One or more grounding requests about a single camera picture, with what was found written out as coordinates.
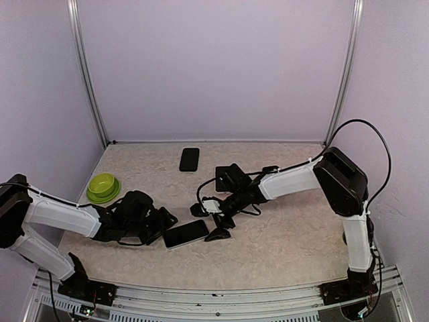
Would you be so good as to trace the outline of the pink phone case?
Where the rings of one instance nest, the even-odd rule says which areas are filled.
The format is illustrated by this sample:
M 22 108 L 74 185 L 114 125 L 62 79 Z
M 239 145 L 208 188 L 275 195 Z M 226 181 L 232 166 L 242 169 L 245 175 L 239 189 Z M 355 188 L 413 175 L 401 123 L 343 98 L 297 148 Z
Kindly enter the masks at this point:
M 218 194 L 231 194 L 232 191 L 225 185 L 223 179 L 226 175 L 226 170 L 229 166 L 216 166 L 214 168 L 215 180 L 215 192 Z

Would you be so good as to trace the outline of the black phone case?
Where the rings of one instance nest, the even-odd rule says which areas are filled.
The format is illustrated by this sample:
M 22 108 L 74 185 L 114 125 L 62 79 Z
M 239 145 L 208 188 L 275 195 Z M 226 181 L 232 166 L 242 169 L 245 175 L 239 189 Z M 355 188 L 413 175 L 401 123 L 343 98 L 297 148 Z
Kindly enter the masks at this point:
M 184 148 L 180 159 L 179 171 L 196 172 L 198 169 L 199 156 L 199 148 Z

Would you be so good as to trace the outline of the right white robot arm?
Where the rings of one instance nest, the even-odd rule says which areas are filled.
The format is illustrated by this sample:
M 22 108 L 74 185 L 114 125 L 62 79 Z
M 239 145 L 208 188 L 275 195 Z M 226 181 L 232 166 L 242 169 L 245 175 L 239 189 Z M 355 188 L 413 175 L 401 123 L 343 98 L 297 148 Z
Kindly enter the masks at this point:
M 201 143 L 202 171 L 246 167 L 226 199 L 201 197 L 212 211 L 212 245 L 193 252 L 188 283 L 201 289 L 295 286 L 348 277 L 343 292 L 369 286 L 373 224 L 367 177 L 339 149 L 314 144 Z

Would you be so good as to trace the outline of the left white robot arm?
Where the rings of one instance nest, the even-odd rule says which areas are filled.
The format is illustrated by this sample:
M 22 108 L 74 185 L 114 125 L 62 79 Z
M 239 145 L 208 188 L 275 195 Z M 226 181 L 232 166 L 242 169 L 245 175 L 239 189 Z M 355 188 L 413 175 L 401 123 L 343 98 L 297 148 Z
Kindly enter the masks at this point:
M 137 238 L 148 246 L 177 223 L 165 207 L 141 191 L 129 191 L 108 207 L 76 204 L 48 195 L 16 174 L 1 183 L 1 248 L 17 252 L 55 275 L 79 298 L 94 291 L 94 284 L 74 254 L 65 254 L 37 233 L 33 224 L 71 231 L 97 242 Z

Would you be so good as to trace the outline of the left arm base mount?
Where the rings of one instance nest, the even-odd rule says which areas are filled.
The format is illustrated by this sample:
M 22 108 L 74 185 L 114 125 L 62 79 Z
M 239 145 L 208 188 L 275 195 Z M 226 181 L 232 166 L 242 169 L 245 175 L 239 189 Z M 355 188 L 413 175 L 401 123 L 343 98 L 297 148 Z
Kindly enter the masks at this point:
M 61 280 L 58 293 L 73 299 L 111 307 L 117 292 L 117 286 L 89 279 L 78 257 L 71 252 L 68 255 L 73 263 L 72 275 Z

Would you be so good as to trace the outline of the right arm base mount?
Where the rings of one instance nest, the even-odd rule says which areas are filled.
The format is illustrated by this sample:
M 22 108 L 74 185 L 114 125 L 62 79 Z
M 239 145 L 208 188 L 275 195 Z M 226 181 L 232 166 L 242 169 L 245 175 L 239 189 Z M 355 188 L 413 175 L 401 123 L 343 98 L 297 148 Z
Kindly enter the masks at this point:
M 375 283 L 373 269 L 367 272 L 347 271 L 347 278 L 320 285 L 324 305 L 333 305 L 375 294 L 378 287 Z

